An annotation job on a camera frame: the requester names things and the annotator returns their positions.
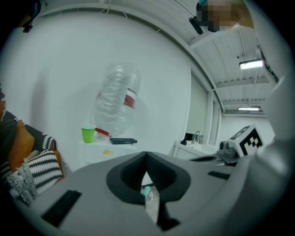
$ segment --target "striped pillow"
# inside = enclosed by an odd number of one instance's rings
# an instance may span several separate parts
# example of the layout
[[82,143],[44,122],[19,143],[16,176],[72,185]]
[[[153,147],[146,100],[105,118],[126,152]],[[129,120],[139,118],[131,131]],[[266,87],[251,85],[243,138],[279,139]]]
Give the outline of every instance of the striped pillow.
[[57,180],[63,178],[53,151],[45,150],[29,160],[27,164],[33,175],[38,195],[52,187]]
[[8,160],[0,166],[0,180],[5,181],[6,177],[12,173]]

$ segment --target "teal object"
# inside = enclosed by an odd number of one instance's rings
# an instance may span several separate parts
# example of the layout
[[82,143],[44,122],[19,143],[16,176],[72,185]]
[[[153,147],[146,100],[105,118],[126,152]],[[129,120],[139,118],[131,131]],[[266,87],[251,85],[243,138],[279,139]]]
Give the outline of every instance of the teal object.
[[204,2],[206,2],[207,0],[200,0],[199,4],[202,5]]
[[146,187],[144,188],[143,195],[144,195],[145,197],[148,197],[148,194],[149,194],[150,191],[151,191],[151,187],[146,186]]

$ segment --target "black phone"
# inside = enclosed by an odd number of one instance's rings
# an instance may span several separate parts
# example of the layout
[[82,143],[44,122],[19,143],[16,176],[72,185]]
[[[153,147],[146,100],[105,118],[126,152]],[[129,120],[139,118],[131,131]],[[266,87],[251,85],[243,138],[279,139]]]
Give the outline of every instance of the black phone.
[[137,143],[134,138],[110,138],[112,144],[133,144]]

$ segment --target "fluorescent light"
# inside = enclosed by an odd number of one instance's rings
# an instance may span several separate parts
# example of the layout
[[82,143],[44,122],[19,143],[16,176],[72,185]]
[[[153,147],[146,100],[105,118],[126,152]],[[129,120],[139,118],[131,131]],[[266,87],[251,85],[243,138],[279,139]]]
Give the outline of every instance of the fluorescent light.
[[251,61],[243,61],[240,63],[240,69],[246,70],[251,68],[263,67],[262,60],[251,60]]
[[258,112],[260,108],[258,107],[240,107],[239,111],[250,111],[250,112]]

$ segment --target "gray surface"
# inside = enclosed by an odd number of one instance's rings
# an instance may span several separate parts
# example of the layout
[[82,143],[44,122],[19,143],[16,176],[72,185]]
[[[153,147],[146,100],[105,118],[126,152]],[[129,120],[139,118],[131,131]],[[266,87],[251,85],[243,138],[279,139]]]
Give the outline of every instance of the gray surface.
[[[136,154],[74,172],[36,199],[31,210],[41,215],[67,189],[76,189],[82,192],[82,197],[60,227],[72,235],[239,235],[269,213],[284,194],[295,164],[294,143],[294,140],[276,142],[260,148],[255,156],[241,158],[235,168],[158,154],[191,176],[191,185],[184,196],[166,204],[169,215],[181,223],[165,232],[155,225],[156,201],[148,203],[146,209],[126,204],[106,185],[109,170]],[[209,171],[231,175],[225,181],[209,176]]]
[[114,196],[106,185],[112,167],[136,154],[86,166],[54,185],[31,205],[42,215],[68,189],[82,192],[60,229],[73,235],[153,235],[160,229],[145,211],[145,206],[127,204]]
[[[233,167],[206,165],[159,153],[158,155],[184,168],[191,176],[191,186],[182,199],[167,204],[170,216],[181,222],[208,203],[226,182],[207,173],[213,170],[231,173],[233,170]],[[144,206],[122,202],[106,185],[106,175],[111,168],[134,156],[136,154],[115,158],[74,172],[37,198],[31,209],[42,215],[68,189],[75,189],[82,192],[82,196],[62,222],[60,229],[84,236],[98,233],[116,235],[118,232],[124,232],[125,235],[152,235],[161,232],[153,222],[156,219],[157,206],[147,208],[151,218]]]

